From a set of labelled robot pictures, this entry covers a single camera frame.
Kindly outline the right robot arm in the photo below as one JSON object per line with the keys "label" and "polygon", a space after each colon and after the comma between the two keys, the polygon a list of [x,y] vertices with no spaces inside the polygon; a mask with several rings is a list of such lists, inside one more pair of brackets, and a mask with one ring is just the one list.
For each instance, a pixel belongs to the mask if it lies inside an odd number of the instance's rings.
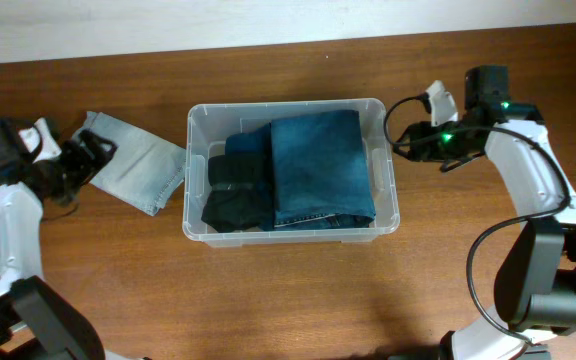
{"label": "right robot arm", "polygon": [[428,119],[391,141],[395,154],[436,162],[442,172],[479,158],[500,173],[521,228],[494,282],[494,304],[416,359],[546,359],[547,342],[576,332],[576,192],[549,143],[537,106],[512,100],[508,71],[465,75],[457,107],[440,81],[417,96]]}

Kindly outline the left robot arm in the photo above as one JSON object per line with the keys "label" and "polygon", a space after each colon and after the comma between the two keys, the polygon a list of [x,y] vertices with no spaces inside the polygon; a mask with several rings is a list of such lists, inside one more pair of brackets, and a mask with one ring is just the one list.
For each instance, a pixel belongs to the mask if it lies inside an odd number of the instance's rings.
{"label": "left robot arm", "polygon": [[113,158],[90,130],[58,144],[40,118],[0,118],[0,359],[113,359],[91,323],[44,280],[44,202],[72,203]]}

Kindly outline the light blue jeans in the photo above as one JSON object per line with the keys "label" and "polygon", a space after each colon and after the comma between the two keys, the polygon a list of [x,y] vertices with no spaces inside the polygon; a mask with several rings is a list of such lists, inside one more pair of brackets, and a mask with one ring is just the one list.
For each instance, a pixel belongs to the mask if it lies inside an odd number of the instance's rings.
{"label": "light blue jeans", "polygon": [[183,183],[186,150],[139,127],[89,111],[83,129],[112,141],[112,160],[90,184],[154,216]]}

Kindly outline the navy blue garment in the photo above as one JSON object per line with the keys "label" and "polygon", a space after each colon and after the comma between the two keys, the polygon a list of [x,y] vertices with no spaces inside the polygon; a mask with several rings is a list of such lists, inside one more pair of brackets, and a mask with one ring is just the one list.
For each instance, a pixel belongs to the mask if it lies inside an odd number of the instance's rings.
{"label": "navy blue garment", "polygon": [[249,133],[226,140],[226,154],[237,161],[229,193],[234,200],[235,230],[274,229],[274,175],[271,126],[266,124]]}

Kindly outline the dark blue jeans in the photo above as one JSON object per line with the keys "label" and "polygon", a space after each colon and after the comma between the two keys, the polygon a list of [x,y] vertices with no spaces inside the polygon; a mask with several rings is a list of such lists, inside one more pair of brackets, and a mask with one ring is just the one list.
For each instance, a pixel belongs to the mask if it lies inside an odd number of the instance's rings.
{"label": "dark blue jeans", "polygon": [[271,123],[274,228],[365,228],[376,217],[359,113],[337,110]]}

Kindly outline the dark grey garment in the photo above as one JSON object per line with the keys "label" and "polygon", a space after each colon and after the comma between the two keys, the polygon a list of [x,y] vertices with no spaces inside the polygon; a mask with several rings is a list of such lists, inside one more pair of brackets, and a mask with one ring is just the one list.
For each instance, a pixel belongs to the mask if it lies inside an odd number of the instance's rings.
{"label": "dark grey garment", "polygon": [[272,229],[273,189],[261,153],[231,153],[208,162],[211,191],[201,220],[219,233]]}

